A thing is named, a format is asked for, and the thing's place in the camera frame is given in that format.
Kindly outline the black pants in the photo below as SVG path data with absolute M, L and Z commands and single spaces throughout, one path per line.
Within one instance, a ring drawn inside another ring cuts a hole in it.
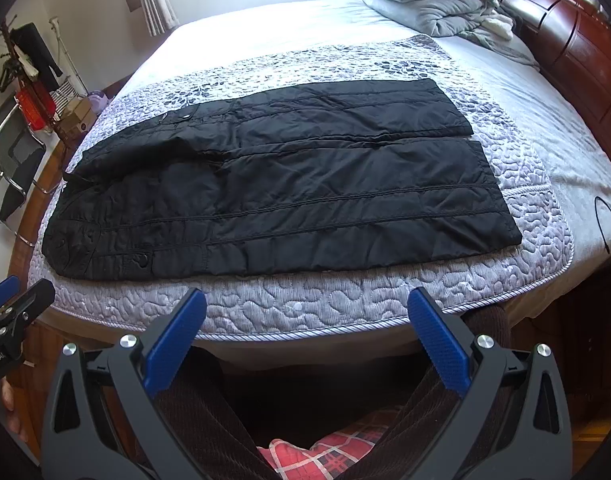
M 297 84 L 171 110 L 87 150 L 42 252 L 65 278 L 354 271 L 521 242 L 430 79 Z

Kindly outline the black chrome chair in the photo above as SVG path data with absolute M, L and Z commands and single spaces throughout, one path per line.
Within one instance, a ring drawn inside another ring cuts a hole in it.
M 50 196 L 54 188 L 44 188 L 36 174 L 48 148 L 32 131 L 14 96 L 0 106 L 0 223 L 28 247 L 34 243 L 7 222 L 25 205 L 31 188 Z

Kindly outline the red plaid slipper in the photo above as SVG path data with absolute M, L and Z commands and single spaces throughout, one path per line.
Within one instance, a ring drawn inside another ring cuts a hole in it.
M 394 411 L 376 412 L 322 437 L 310 448 L 275 439 L 258 451 L 281 479 L 336 479 L 371 452 L 393 416 Z

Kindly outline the cardboard box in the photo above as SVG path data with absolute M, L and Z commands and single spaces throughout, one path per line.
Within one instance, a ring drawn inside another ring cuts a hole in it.
M 87 96 L 77 96 L 63 109 L 57 124 L 57 132 L 63 140 L 82 139 L 96 122 L 96 114 Z

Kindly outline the coat rack with clothes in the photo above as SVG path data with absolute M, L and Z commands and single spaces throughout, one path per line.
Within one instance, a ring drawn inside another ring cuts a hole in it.
M 0 76 L 0 93 L 16 82 L 14 98 L 31 129 L 54 130 L 58 114 L 52 92 L 59 88 L 58 78 L 64 73 L 36 25 L 29 23 L 11 28 L 10 23 L 3 22 L 0 39 L 6 47 L 2 54 L 5 62 Z

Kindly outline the grey curtain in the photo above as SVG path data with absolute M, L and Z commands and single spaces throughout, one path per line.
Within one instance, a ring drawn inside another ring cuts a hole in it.
M 140 1 L 150 36 L 162 36 L 179 26 L 180 22 L 170 0 Z

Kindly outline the dark wooden headboard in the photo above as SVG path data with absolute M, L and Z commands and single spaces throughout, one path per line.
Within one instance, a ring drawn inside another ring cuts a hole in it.
M 583 0 L 499 0 L 546 79 L 580 114 L 611 161 L 611 26 Z

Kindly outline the grey folded duvet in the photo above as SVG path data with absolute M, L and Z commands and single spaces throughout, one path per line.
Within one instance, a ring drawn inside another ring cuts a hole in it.
M 537 68 L 499 0 L 362 0 L 369 8 L 430 37 L 461 37 L 504 58 Z

